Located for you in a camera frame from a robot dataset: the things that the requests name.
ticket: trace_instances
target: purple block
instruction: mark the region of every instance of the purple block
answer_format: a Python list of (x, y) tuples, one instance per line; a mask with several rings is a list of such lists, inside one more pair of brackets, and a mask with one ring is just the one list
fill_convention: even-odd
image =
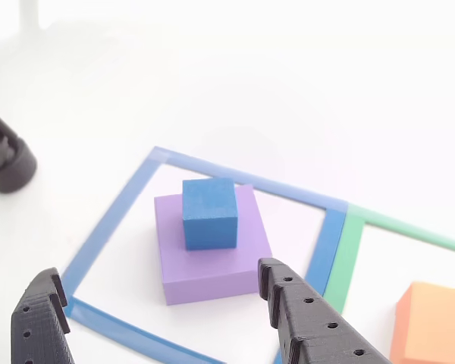
[(253, 187), (236, 188), (237, 248), (189, 251), (182, 195), (155, 198), (162, 280), (168, 305), (258, 292), (258, 259), (271, 257)]

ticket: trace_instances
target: orange block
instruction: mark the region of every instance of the orange block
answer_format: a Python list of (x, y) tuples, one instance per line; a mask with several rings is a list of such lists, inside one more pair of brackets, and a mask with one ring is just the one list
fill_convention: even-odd
[(397, 304), (393, 364), (455, 364), (455, 289), (413, 282)]

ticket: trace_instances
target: green tape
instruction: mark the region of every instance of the green tape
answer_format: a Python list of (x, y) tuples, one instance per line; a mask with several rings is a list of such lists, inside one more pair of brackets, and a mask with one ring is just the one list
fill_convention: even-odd
[(347, 294), (349, 293), (350, 281), (352, 280), (357, 253), (359, 252), (362, 229), (365, 224), (374, 225), (378, 228), (393, 231), (455, 252), (454, 239), (434, 234), (431, 231), (363, 207), (349, 205), (339, 247), (337, 248), (337, 254), (324, 295), (324, 298), (339, 313), (344, 310)]
[(349, 211), (347, 211), (339, 247), (324, 294), (324, 298), (339, 313), (344, 309), (364, 228), (364, 220), (358, 215), (351, 215)]
[(417, 240), (425, 241), (442, 248), (450, 249), (455, 251), (455, 240), (448, 237), (443, 237), (438, 234), (434, 234), (431, 231), (426, 231), (420, 227), (407, 224), (406, 222), (397, 220), (396, 218), (389, 218), (377, 212), (373, 212), (363, 207), (349, 205), (347, 213), (351, 215), (357, 215), (366, 221), (367, 224), (377, 226), (389, 231), (406, 235)]

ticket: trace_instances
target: blue tape square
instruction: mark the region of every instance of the blue tape square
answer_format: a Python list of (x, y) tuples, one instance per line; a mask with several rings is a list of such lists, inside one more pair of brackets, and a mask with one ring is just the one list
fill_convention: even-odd
[(252, 184), (257, 190), (324, 209), (326, 211), (325, 220), (305, 276), (305, 279), (323, 295), (344, 226), (347, 202), (155, 147), (127, 182), (64, 271), (61, 279), (69, 301), (65, 310), (69, 318), (160, 362), (172, 364), (222, 362), (132, 326), (74, 297), (74, 293), (96, 258), (162, 164), (212, 177), (229, 177), (238, 184)]

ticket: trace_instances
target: foam block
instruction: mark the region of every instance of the foam block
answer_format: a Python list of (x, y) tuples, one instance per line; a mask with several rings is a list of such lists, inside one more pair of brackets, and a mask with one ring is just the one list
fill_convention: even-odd
[(188, 250), (236, 247), (238, 212), (233, 180), (185, 180), (182, 195)]
[(162, 280), (168, 305), (258, 293), (258, 259), (271, 257), (253, 187), (236, 188), (236, 249), (185, 249), (182, 195), (155, 198)]
[(393, 364), (455, 364), (455, 289), (414, 282), (397, 304)]

